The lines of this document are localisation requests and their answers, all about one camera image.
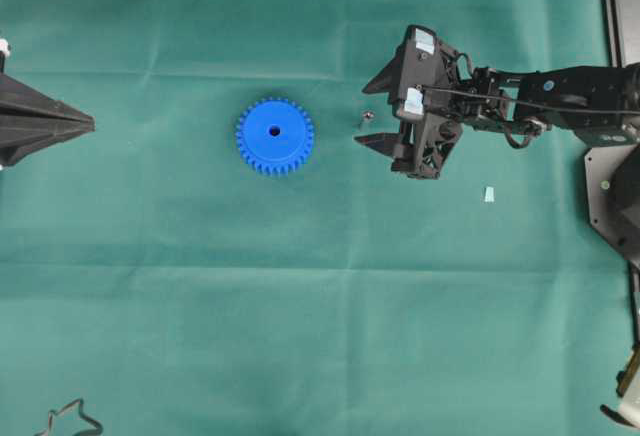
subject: white sticker on gripper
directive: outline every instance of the white sticker on gripper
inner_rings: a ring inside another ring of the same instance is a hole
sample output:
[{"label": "white sticker on gripper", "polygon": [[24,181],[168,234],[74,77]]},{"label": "white sticker on gripper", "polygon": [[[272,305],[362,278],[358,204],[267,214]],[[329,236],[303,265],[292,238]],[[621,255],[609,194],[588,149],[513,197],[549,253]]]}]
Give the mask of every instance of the white sticker on gripper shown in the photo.
[{"label": "white sticker on gripper", "polygon": [[424,115],[424,107],[422,106],[422,93],[416,88],[407,90],[407,99],[404,102],[404,110],[407,113]]},{"label": "white sticker on gripper", "polygon": [[429,54],[433,54],[436,50],[433,35],[427,33],[426,31],[416,29],[416,48],[421,49],[422,51],[425,51]]},{"label": "white sticker on gripper", "polygon": [[4,38],[0,39],[0,53],[4,54],[5,58],[11,56],[11,46],[9,46],[9,41]]}]

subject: black cone-shaped object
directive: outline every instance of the black cone-shaped object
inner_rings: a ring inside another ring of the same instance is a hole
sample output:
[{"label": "black cone-shaped object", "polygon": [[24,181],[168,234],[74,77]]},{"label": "black cone-shaped object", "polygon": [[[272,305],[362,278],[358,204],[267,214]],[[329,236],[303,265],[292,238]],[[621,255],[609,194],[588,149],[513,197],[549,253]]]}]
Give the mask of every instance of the black cone-shaped object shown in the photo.
[{"label": "black cone-shaped object", "polygon": [[91,116],[0,73],[0,165],[94,130]]}]

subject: small white tag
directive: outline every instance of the small white tag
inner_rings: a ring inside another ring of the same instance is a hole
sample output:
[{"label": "small white tag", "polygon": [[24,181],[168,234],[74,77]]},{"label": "small white tag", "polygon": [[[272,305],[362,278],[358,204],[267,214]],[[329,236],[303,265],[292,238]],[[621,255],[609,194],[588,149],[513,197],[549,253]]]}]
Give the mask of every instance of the small white tag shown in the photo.
[{"label": "small white tag", "polygon": [[493,186],[487,186],[486,188],[484,188],[484,202],[495,203],[495,201],[496,201],[496,197],[495,197],[495,191],[493,189]]},{"label": "small white tag", "polygon": [[404,110],[407,113],[424,115],[424,107],[422,106],[422,93],[416,88],[407,90],[407,99],[404,102]]},{"label": "small white tag", "polygon": [[433,36],[429,33],[416,29],[416,48],[421,49],[429,54],[433,54],[436,50]]},{"label": "small white tag", "polygon": [[11,46],[9,46],[9,41],[6,39],[0,39],[0,53],[4,54],[5,58],[11,56]]}]

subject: black wire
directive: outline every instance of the black wire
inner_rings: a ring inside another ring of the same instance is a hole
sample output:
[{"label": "black wire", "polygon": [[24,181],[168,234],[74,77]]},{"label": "black wire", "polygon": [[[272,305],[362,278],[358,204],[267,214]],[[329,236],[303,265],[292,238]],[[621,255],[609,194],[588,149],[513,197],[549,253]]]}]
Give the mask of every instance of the black wire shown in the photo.
[{"label": "black wire", "polygon": [[629,293],[631,294],[631,315],[633,317],[634,344],[640,343],[640,318],[638,316],[637,294],[640,292],[640,271],[629,263]]},{"label": "black wire", "polygon": [[535,138],[536,136],[533,134],[525,134],[524,135],[524,139],[520,142],[516,141],[515,138],[511,135],[511,130],[509,130],[506,126],[503,128],[504,132],[504,137],[507,139],[507,143],[509,143],[509,146],[511,146],[513,149],[524,149],[527,146],[529,146],[529,144],[531,143],[531,141],[533,141],[533,138]]},{"label": "black wire", "polygon": [[640,116],[640,111],[633,111],[630,109],[578,109],[578,108],[561,108],[558,106],[550,106],[548,104],[531,103],[529,101],[522,101],[521,99],[514,99],[508,96],[494,96],[490,94],[477,94],[469,93],[467,91],[458,91],[456,89],[438,88],[436,86],[422,86],[422,89],[428,89],[431,91],[439,91],[441,93],[457,94],[459,96],[468,96],[470,98],[477,99],[494,99],[496,101],[506,101],[508,103],[520,104],[522,106],[529,106],[538,109],[547,109],[549,111],[558,111],[559,113],[581,113],[581,114],[629,114],[633,116]]}]

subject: screw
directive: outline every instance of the screw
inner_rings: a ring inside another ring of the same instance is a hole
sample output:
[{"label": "screw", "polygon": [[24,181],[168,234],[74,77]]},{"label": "screw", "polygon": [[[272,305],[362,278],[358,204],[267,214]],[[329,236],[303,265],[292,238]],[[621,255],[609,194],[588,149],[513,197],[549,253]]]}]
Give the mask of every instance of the screw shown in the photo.
[{"label": "screw", "polygon": [[366,125],[368,125],[376,115],[373,111],[365,111],[362,113],[362,119],[360,120],[360,124],[358,125],[358,129],[363,129]]}]

